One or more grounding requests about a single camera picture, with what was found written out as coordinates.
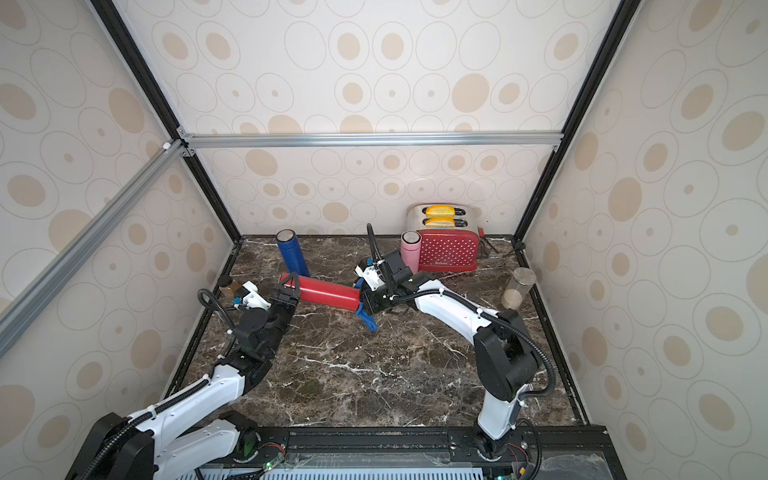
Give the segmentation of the red thermos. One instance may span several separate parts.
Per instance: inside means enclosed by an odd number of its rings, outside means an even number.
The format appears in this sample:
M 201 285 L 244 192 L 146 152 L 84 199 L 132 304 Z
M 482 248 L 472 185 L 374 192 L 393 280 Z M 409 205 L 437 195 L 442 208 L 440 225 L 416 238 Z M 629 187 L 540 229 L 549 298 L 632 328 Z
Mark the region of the red thermos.
M 299 299 L 302 302 L 356 311 L 360 305 L 360 290 L 305 276 L 298 276 Z

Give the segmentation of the left aluminium frame bar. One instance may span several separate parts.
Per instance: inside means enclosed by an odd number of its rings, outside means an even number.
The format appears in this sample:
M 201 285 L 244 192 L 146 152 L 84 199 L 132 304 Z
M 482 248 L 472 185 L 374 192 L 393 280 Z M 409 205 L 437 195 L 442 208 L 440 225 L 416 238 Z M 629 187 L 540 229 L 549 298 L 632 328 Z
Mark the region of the left aluminium frame bar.
M 180 139 L 165 145 L 13 300 L 1 318 L 2 354 L 6 354 L 22 337 L 85 261 L 144 197 L 146 191 L 181 155 L 183 147 L 184 142 Z

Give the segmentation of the rear yellow toast slice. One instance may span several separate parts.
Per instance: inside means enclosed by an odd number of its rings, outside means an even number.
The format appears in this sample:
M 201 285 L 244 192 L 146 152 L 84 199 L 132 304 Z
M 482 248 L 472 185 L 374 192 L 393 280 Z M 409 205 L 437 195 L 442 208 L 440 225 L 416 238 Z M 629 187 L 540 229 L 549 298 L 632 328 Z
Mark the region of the rear yellow toast slice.
M 431 205 L 431 206 L 425 207 L 423 209 L 423 214 L 427 218 L 434 218 L 434 217 L 454 218 L 457 215 L 456 209 L 448 205 Z

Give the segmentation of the yellow toast slice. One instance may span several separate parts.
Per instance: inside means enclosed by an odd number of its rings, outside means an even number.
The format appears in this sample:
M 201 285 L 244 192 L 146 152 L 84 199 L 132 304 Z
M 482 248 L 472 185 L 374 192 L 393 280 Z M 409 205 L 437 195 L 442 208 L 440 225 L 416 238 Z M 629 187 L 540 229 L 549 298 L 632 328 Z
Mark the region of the yellow toast slice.
M 456 227 L 455 219 L 449 217 L 425 218 L 423 224 L 427 229 L 453 229 Z
M 457 215 L 456 209 L 448 205 L 431 205 L 431 206 L 425 207 L 423 209 L 423 214 L 427 218 L 434 218 L 434 217 L 454 218 Z

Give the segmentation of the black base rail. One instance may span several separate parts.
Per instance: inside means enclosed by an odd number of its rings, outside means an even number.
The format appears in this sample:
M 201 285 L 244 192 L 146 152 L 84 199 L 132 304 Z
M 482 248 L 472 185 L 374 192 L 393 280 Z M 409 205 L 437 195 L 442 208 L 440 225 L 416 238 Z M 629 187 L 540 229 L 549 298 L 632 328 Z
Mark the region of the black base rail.
M 214 460 L 189 479 L 623 479 L 606 428 L 524 427 L 483 457 L 470 427 L 263 428 L 245 464 Z

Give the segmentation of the left black frame post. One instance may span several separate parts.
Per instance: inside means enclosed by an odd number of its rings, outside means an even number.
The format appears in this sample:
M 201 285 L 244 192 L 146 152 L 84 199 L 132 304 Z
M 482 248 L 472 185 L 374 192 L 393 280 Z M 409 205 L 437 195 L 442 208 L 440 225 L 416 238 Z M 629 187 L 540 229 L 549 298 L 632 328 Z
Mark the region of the left black frame post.
M 87 4 L 93 8 L 96 17 L 105 28 L 108 37 L 115 44 L 117 51 L 125 61 L 148 100 L 153 113 L 159 119 L 170 139 L 180 140 L 182 146 L 187 148 L 188 153 L 185 156 L 187 168 L 230 240 L 235 244 L 239 244 L 242 239 L 239 228 L 236 226 L 210 176 L 205 171 L 199 157 L 196 153 L 192 152 L 192 148 L 180 133 L 182 125 L 152 73 L 144 54 L 140 51 L 129 32 L 118 7 L 113 1 L 93 0 L 87 1 Z

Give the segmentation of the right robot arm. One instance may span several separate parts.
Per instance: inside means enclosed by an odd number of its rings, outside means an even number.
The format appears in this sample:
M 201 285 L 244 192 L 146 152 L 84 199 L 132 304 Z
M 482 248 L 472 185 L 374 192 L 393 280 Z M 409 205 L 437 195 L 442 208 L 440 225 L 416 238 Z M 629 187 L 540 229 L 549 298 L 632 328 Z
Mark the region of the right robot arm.
M 473 345 L 478 378 L 485 389 L 476 420 L 481 448 L 490 451 L 507 440 L 519 425 L 526 400 L 554 392 L 554 365 L 516 311 L 484 308 L 434 276 L 412 272 L 396 251 L 386 256 L 376 253 L 360 261 L 355 271 L 366 315 L 408 305 L 440 320 Z

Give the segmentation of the horizontal aluminium frame bar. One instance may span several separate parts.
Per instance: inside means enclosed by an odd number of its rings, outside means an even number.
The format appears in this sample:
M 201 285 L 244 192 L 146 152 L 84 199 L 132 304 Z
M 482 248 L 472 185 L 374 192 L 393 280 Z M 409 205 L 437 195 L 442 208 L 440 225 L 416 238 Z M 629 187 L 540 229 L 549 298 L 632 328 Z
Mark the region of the horizontal aluminium frame bar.
M 559 131 L 375 132 L 314 134 L 187 134 L 194 149 L 205 148 L 361 148 L 486 145 L 558 145 Z

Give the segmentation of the blue cleaning cloth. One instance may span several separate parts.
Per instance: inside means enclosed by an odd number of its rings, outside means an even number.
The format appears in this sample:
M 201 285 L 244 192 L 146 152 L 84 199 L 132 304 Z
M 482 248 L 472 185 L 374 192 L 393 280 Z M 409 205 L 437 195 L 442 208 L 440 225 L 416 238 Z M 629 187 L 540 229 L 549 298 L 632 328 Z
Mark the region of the blue cleaning cloth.
M 363 278 L 358 278 L 357 281 L 354 284 L 354 287 L 360 291 L 363 290 L 363 286 L 366 284 Z M 362 300 L 359 301 L 358 308 L 355 311 L 355 314 L 358 318 L 360 318 L 363 322 L 363 324 L 371 331 L 371 332 L 377 332 L 378 331 L 378 325 L 373 318 L 371 314 L 367 312 L 365 309 L 364 303 Z

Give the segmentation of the pink thermos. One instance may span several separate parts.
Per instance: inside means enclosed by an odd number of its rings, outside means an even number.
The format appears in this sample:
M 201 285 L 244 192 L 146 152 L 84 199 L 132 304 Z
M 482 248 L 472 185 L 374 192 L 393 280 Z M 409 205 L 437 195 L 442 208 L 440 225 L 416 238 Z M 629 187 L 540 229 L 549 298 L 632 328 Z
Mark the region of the pink thermos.
M 413 274 L 419 272 L 421 242 L 422 237 L 418 231 L 406 231 L 401 235 L 400 255 Z

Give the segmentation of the black frame post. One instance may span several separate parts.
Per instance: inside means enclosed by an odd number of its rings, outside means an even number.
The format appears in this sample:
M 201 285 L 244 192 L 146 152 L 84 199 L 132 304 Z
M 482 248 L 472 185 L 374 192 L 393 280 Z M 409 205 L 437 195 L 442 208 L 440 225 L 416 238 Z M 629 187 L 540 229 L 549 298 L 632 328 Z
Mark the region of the black frame post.
M 153 113 L 159 119 L 170 139 L 180 140 L 182 146 L 187 148 L 188 153 L 185 156 L 187 168 L 230 240 L 235 244 L 239 244 L 242 239 L 239 228 L 236 226 L 210 176 L 205 171 L 199 157 L 196 153 L 192 152 L 192 148 L 180 133 L 182 125 L 152 73 L 144 54 L 140 51 L 129 32 L 118 7 L 113 1 L 93 0 L 87 1 L 87 4 L 93 8 L 96 17 L 105 28 L 108 37 L 115 44 L 117 51 L 125 61 L 148 100 Z
M 513 234 L 514 249 L 523 249 L 524 239 L 543 204 L 544 198 L 549 190 L 562 161 L 568 152 L 569 147 L 574 142 L 579 128 L 587 111 L 594 100 L 597 91 L 619 50 L 620 44 L 629 29 L 639 7 L 640 0 L 620 1 L 614 16 L 606 30 L 596 56 L 590 65 L 587 75 L 578 91 L 574 104 L 562 128 L 562 139 L 557 147 L 550 154 L 544 170 L 533 190 L 521 220 Z

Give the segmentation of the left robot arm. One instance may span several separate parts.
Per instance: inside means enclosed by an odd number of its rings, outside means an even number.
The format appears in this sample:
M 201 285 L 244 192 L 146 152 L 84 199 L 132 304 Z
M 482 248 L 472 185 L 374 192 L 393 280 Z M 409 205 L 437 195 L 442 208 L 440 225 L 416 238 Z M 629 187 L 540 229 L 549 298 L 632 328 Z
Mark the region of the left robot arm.
M 204 427 L 198 422 L 253 390 L 268 374 L 299 304 L 292 273 L 266 308 L 246 310 L 211 373 L 167 399 L 126 417 L 111 413 L 89 432 L 67 474 L 70 479 L 175 479 L 219 458 L 248 463 L 259 454 L 256 424 L 237 412 Z

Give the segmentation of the small brown bottle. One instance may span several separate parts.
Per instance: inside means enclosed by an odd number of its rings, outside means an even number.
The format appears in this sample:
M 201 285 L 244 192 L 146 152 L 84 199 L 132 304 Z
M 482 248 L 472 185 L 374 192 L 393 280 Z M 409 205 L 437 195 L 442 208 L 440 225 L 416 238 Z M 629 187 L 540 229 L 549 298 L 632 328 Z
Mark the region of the small brown bottle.
M 217 287 L 222 298 L 231 303 L 237 297 L 241 284 L 228 274 L 222 274 L 217 279 Z

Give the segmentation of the glass jar with powder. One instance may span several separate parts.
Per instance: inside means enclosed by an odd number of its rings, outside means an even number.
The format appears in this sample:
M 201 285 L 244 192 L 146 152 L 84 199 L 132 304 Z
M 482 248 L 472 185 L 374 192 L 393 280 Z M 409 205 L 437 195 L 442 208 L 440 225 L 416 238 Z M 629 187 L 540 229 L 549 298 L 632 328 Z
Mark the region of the glass jar with powder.
M 525 267 L 518 267 L 513 272 L 501 297 L 505 309 L 518 310 L 531 288 L 536 284 L 536 273 Z

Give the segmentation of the blue thermos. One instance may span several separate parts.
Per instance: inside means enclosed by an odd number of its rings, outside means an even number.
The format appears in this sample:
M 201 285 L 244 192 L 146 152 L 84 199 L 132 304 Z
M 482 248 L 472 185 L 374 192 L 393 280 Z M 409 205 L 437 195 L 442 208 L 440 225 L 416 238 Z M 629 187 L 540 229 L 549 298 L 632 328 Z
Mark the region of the blue thermos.
M 275 239 L 288 271 L 310 277 L 311 274 L 296 232 L 292 229 L 282 229 L 276 233 Z

